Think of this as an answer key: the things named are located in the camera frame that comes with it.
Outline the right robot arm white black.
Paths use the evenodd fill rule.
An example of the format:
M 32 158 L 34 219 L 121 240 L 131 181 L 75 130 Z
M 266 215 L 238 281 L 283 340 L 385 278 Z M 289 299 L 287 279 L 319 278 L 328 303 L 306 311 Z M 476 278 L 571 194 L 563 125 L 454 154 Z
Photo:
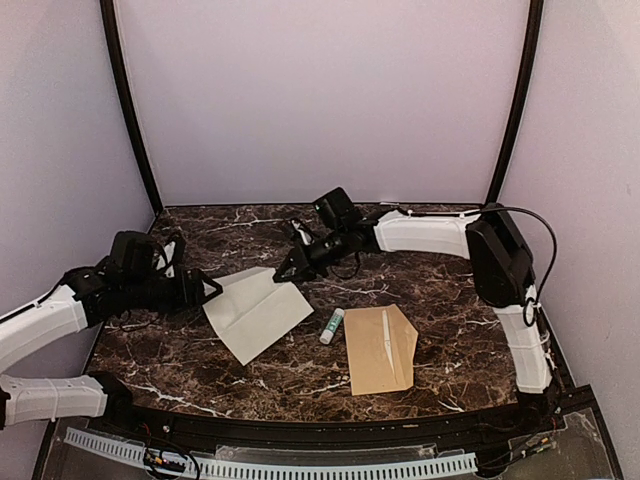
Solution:
M 316 202 L 329 233 L 314 235 L 292 219 L 293 248 L 277 268 L 277 283 L 301 283 L 325 277 L 342 259 L 363 253 L 423 252 L 453 255 L 471 264 L 474 287 L 500 321 L 513 357 L 516 386 L 528 394 L 510 413 L 521 434 L 534 432 L 549 416 L 538 395 L 552 385 L 555 365 L 538 325 L 542 283 L 535 279 L 533 254 L 513 221 L 512 209 L 492 204 L 460 213 L 415 215 L 388 209 L 363 214 L 355 206 Z

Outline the grey paper sheet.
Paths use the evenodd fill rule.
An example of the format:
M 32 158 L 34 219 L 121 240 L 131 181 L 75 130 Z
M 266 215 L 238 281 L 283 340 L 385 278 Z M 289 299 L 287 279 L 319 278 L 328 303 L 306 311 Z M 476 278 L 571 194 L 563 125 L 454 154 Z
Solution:
M 203 305 L 214 332 L 245 366 L 314 309 L 291 282 L 273 281 L 273 268 L 254 267 L 221 277 L 221 295 Z

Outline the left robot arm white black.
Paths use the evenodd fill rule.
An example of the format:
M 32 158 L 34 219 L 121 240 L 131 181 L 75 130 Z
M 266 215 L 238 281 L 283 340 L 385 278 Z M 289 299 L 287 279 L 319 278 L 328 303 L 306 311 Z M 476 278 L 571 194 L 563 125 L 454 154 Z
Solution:
M 1 319 L 1 425 L 102 417 L 120 436 L 141 427 L 128 388 L 108 372 L 73 378 L 12 377 L 6 371 L 25 357 L 71 334 L 135 310 L 159 314 L 202 306 L 222 286 L 199 269 L 162 263 L 122 267 L 104 258 L 94 267 L 66 272 L 43 297 Z

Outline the brown paper envelope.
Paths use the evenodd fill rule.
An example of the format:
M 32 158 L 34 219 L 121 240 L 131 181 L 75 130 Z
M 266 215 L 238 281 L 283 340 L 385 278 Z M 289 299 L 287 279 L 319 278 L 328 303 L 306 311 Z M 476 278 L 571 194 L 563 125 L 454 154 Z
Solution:
M 393 322 L 400 365 L 398 382 L 394 381 L 384 350 L 384 309 L 389 311 Z M 406 391 L 414 386 L 413 360 L 418 332 L 397 305 L 350 309 L 345 313 L 344 329 L 354 396 Z

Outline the cream decorated letter paper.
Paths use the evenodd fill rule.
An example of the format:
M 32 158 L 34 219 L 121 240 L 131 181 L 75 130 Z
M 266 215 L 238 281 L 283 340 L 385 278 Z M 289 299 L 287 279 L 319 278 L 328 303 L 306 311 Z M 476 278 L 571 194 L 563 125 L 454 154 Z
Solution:
M 382 311 L 383 344 L 387 361 L 395 382 L 399 380 L 400 365 L 396 355 L 395 334 L 391 314 L 387 309 Z

